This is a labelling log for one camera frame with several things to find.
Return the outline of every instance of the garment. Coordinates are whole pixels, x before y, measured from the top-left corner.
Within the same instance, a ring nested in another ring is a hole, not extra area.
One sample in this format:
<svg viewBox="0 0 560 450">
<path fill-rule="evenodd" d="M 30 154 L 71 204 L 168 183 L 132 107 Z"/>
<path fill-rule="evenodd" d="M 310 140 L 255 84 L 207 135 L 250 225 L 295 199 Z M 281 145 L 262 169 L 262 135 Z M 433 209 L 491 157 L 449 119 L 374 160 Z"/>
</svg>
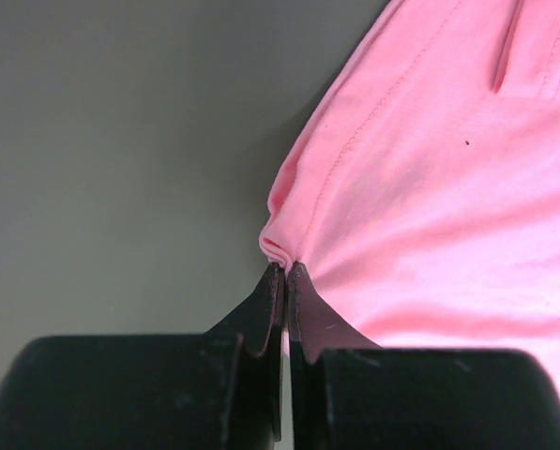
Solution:
<svg viewBox="0 0 560 450">
<path fill-rule="evenodd" d="M 526 350 L 560 393 L 560 0 L 392 1 L 268 206 L 366 337 Z"/>
</svg>

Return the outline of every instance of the gray surface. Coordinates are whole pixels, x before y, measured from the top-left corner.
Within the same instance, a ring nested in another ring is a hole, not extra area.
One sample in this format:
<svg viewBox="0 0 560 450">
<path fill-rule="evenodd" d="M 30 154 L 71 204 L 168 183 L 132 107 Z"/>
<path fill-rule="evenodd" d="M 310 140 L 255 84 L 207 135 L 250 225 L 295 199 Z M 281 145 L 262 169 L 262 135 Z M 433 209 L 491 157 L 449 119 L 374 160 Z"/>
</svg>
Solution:
<svg viewBox="0 0 560 450">
<path fill-rule="evenodd" d="M 0 379 L 37 336 L 243 299 L 277 168 L 383 3 L 0 2 Z"/>
</svg>

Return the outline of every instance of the pink fabric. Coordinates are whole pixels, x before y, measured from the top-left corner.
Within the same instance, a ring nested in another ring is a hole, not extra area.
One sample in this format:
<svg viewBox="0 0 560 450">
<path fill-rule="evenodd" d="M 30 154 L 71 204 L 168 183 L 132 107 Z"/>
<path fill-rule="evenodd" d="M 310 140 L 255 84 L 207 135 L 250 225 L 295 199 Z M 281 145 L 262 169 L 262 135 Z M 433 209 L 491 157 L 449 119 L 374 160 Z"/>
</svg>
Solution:
<svg viewBox="0 0 560 450">
<path fill-rule="evenodd" d="M 393 0 L 261 247 L 385 346 L 519 348 L 560 392 L 560 0 Z"/>
</svg>

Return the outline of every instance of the pink shirt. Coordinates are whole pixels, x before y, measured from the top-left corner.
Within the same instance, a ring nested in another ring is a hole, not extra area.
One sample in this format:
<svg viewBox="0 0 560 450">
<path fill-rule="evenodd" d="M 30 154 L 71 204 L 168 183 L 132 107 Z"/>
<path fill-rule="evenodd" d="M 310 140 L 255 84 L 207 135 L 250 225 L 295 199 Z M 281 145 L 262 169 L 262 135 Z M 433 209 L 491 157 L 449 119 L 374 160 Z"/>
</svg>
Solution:
<svg viewBox="0 0 560 450">
<path fill-rule="evenodd" d="M 523 349 L 560 393 L 560 0 L 392 0 L 268 205 L 368 338 Z"/>
</svg>

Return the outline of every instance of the cloth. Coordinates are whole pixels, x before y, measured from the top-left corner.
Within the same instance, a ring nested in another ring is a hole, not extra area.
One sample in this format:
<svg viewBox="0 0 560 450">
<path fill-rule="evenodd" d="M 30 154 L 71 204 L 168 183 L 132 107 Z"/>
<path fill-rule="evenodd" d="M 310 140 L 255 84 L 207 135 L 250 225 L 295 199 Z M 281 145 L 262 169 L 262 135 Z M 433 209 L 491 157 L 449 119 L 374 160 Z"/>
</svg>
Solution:
<svg viewBox="0 0 560 450">
<path fill-rule="evenodd" d="M 560 394 L 560 0 L 393 0 L 260 244 L 383 346 L 516 348 Z"/>
</svg>

